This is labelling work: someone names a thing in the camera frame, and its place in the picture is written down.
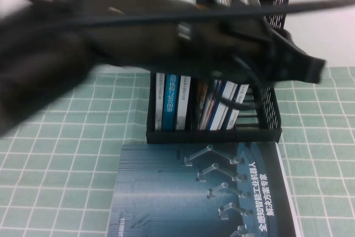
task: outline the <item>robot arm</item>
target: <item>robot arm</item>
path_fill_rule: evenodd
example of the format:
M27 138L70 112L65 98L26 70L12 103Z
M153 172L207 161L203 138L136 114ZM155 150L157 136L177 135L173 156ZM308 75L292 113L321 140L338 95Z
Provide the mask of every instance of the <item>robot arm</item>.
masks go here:
M325 64L239 0L233 8L178 0L29 1L0 21L0 135L80 84L97 64L259 86L318 83Z

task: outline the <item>table surface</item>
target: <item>table surface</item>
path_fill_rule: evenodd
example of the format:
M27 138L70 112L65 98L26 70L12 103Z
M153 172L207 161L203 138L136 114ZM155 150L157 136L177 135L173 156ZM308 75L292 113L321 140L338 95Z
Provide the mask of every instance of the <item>table surface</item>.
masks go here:
M355 68L276 94L303 236L352 236ZM0 236L106 236L120 147L145 142L148 98L148 74L97 75L0 140Z

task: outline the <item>black wire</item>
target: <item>black wire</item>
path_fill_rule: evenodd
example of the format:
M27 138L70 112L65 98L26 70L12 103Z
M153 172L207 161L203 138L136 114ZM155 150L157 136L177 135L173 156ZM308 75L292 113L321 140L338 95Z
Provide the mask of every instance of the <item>black wire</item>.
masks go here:
M279 14L296 14L310 11L321 11L355 5L355 0L324 0L301 2L287 6L244 6L242 8L208 9L194 11L173 11L157 14L131 14L128 16L95 16L64 19L56 23L44 23L41 26L28 29L25 35L14 38L15 40L2 41L2 50L14 46L18 41L29 40L42 34L55 31L68 31L82 28L99 27L127 27L147 24L176 23L176 22L202 22L214 19L253 19Z

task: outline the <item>book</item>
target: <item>book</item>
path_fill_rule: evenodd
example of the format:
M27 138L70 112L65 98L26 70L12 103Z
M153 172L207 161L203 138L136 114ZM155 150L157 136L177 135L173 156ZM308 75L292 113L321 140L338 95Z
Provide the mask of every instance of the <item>book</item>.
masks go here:
M235 99L236 103L243 103L246 92L248 91L248 87L249 87L248 84L240 85L238 95L236 96L236 99ZM235 123L237 121L238 114L239 114L239 110L231 109L230 116L226 116L226 118L225 118L225 120L227 120L227 123L225 126L226 130L231 130L234 128Z
M234 84L232 92L231 92L230 97L229 97L230 101L233 100L233 97L234 97L234 94L235 94L235 91L236 91L237 88L238 88L238 84ZM226 118L226 115L228 113L228 109L229 108L226 105L224 105L224 111L223 111L223 115L222 115L222 118L220 120L220 123L218 124L218 130L220 130L222 128L223 122L224 122L224 120Z
M234 83L229 81L228 82L224 81L221 87L222 97L226 99L230 99L234 86L235 86ZM215 109L215 115L213 121L210 123L208 127L208 130L218 130L224 111L226 109L226 105L220 103L219 101L216 101L214 109Z
M220 82L219 80L214 80L213 86L216 87L217 90L218 90L219 82ZM202 113L201 121L199 124L199 130L206 129L206 125L208 123L208 120L209 120L209 117L211 114L211 109L214 104L214 98L213 98L212 93L208 94L208 92L210 91L210 88L208 88L208 86L207 86L207 96L206 96L205 102L204 102L204 111Z
M207 96L208 84L206 82L199 81L200 84L200 94L197 96L196 100L196 111L195 111L195 124L197 125L197 129L199 129L200 122L202 119L202 113L204 111L205 99Z
M189 103L191 77L180 77L179 99L177 102L176 130L184 130L187 114L187 104Z
M108 237L301 237L276 143L123 145Z
M175 119L176 95L178 92L179 77L173 74L166 75L164 93L164 111L162 130L173 130Z
M184 130L187 115L187 105L189 103L189 94L191 86L191 77L182 75L180 77L179 97L177 100L176 130Z
M161 130L163 122L164 82L165 74L157 73L155 81L155 130Z
M220 87L219 87L219 92L222 93L224 91L226 87L226 82L223 82L223 81L220 81ZM213 105L213 108L211 110L211 115L209 117L209 121L207 123L207 126L206 126L206 130L211 130L211 126L212 126L212 123L213 121L218 118L216 118L216 113L217 113L217 109L218 109L218 106L219 106L219 101L217 99L214 100L214 105Z

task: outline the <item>black desk organizer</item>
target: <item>black desk organizer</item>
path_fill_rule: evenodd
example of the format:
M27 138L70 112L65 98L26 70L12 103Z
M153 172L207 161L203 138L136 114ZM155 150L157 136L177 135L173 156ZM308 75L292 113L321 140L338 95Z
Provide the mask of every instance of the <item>black desk organizer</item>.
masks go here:
M288 0L259 0L261 5L284 5ZM285 16L267 18L270 25L283 28ZM281 117L273 87L259 88L250 86L252 98L262 105L255 114L243 115L238 118L257 118L257 124L243 124L231 130L196 130L193 124L196 95L196 80L191 79L190 99L187 109L186 129L173 132L155 131L155 78L150 76L150 98L146 124L146 140L149 144L164 143L226 143L226 142L278 142L281 137Z

